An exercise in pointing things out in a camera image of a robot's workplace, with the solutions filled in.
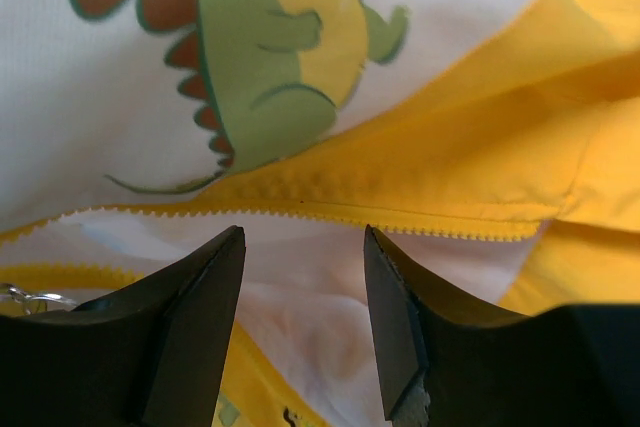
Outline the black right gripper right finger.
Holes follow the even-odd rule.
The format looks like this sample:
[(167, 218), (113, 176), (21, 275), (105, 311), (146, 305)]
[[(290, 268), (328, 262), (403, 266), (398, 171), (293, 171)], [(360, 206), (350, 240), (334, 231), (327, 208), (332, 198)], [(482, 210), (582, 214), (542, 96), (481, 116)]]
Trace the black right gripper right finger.
[(639, 308), (571, 304), (534, 316), (427, 270), (364, 234), (385, 418), (395, 426), (635, 426)]

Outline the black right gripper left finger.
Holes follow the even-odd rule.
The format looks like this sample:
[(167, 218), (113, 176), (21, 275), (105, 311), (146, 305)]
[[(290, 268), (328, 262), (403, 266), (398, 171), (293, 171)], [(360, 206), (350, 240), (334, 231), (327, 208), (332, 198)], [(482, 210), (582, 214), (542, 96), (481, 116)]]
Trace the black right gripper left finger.
[(5, 426), (208, 426), (245, 260), (233, 226), (70, 311), (1, 320)]

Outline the yellow cream dinosaur print jacket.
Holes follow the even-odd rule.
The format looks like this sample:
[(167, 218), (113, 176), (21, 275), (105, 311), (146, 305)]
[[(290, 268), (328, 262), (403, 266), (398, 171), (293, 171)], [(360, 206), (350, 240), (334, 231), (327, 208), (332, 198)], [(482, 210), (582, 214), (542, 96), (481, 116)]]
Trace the yellow cream dinosaur print jacket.
[(395, 426), (370, 227), (516, 313), (639, 308), (639, 0), (1, 0), (1, 320), (233, 226), (208, 426)]

